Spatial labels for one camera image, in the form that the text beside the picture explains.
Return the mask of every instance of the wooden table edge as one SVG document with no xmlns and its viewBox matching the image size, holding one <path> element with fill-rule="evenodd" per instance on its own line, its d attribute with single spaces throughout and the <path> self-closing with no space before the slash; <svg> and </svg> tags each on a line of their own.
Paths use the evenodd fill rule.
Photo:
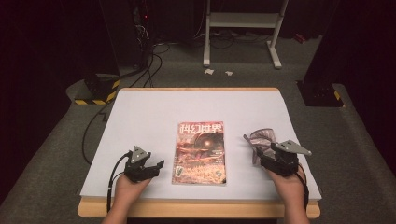
<svg viewBox="0 0 396 224">
<path fill-rule="evenodd" d="M 275 87 L 122 88 L 121 91 L 279 91 Z"/>
<path fill-rule="evenodd" d="M 309 218 L 320 216 L 318 201 L 306 208 Z M 81 217 L 104 217 L 105 198 L 81 197 L 78 214 Z M 279 201 L 228 200 L 139 200 L 129 211 L 129 217 L 178 218 L 282 218 L 284 206 Z"/>
</svg>

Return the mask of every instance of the hand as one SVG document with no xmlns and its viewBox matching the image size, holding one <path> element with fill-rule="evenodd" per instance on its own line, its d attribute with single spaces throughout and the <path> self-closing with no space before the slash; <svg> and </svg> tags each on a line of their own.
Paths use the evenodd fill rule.
<svg viewBox="0 0 396 224">
<path fill-rule="evenodd" d="M 284 203 L 292 203 L 296 201 L 304 201 L 304 187 L 297 175 L 283 177 L 276 173 L 266 170 L 268 175 L 274 180 L 276 191 Z M 303 169 L 299 166 L 297 174 L 304 180 L 305 175 Z"/>
<path fill-rule="evenodd" d="M 150 181 L 151 179 L 147 179 L 134 183 L 126 175 L 120 175 L 116 183 L 114 204 L 121 203 L 129 208 L 139 198 Z"/>
<path fill-rule="evenodd" d="M 116 183 L 113 206 L 102 223 L 126 223 L 131 206 L 137 201 L 150 181 L 151 179 L 147 179 L 134 183 L 126 175 L 120 175 Z"/>
<path fill-rule="evenodd" d="M 283 177 L 266 170 L 268 175 L 274 180 L 276 191 L 285 204 L 285 224 L 306 224 L 309 223 L 308 216 L 304 208 L 304 187 L 297 175 Z M 297 174 L 304 180 L 303 168 L 299 166 Z"/>
</svg>

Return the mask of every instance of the magazine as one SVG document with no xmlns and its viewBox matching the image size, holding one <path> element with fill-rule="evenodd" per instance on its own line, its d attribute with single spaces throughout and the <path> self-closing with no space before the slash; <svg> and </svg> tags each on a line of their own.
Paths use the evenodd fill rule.
<svg viewBox="0 0 396 224">
<path fill-rule="evenodd" d="M 222 121 L 181 122 L 176 142 L 173 184 L 226 183 Z"/>
</svg>

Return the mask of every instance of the table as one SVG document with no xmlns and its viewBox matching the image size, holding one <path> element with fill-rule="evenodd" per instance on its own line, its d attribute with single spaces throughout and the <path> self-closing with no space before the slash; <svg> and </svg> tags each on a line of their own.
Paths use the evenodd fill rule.
<svg viewBox="0 0 396 224">
<path fill-rule="evenodd" d="M 225 130 L 226 187 L 172 185 L 177 121 L 220 119 Z M 274 129 L 278 142 L 290 139 L 298 143 L 276 88 L 122 89 L 81 191 L 78 214 L 106 215 L 107 182 L 114 163 L 128 147 L 138 145 L 152 152 L 148 162 L 165 160 L 165 165 L 131 209 L 131 217 L 283 217 L 283 204 L 277 198 L 272 180 L 260 167 L 251 164 L 251 149 L 242 137 L 242 133 L 265 128 L 264 124 Z M 152 141 L 148 133 L 158 136 L 157 141 Z M 299 155 L 299 159 L 310 189 L 307 214 L 315 218 L 320 214 L 321 196 L 305 157 Z"/>
</svg>

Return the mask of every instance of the dark background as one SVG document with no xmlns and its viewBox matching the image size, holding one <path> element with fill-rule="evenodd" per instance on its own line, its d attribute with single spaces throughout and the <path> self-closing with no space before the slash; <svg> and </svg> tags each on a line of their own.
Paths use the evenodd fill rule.
<svg viewBox="0 0 396 224">
<path fill-rule="evenodd" d="M 278 11 L 280 6 L 275 0 L 265 4 L 250 1 L 251 4 L 237 0 L 227 0 L 224 4 L 212 1 L 212 9 L 265 12 Z M 334 82 L 346 86 L 369 134 L 395 173 L 396 148 L 392 140 L 396 118 L 392 103 L 396 93 L 396 36 L 390 23 L 396 21 L 395 3 L 390 0 L 341 2 L 347 3 L 335 10 L 337 1 L 290 0 L 280 36 L 293 38 L 301 34 L 309 39 L 325 35 L 320 45 L 326 48 L 318 50 L 317 55 L 327 55 L 338 65 L 332 70 Z M 202 17 L 202 1 L 158 0 L 156 4 L 163 8 L 153 9 L 158 15 L 164 14 L 162 23 L 174 24 L 166 27 L 157 21 L 159 32 L 184 40 L 196 32 Z M 185 13 L 168 13 L 172 10 Z M 6 0 L 0 3 L 0 21 L 2 202 L 70 106 L 66 88 L 83 79 L 81 61 L 70 47 L 81 50 L 79 56 L 92 70 L 97 69 L 94 67 L 98 60 L 108 62 L 101 66 L 114 69 L 114 56 L 97 1 Z M 72 29 L 65 25 L 66 21 L 75 24 Z M 76 38 L 75 45 L 69 41 L 70 34 Z M 319 78 L 323 74 L 326 70 L 318 71 Z"/>
</svg>

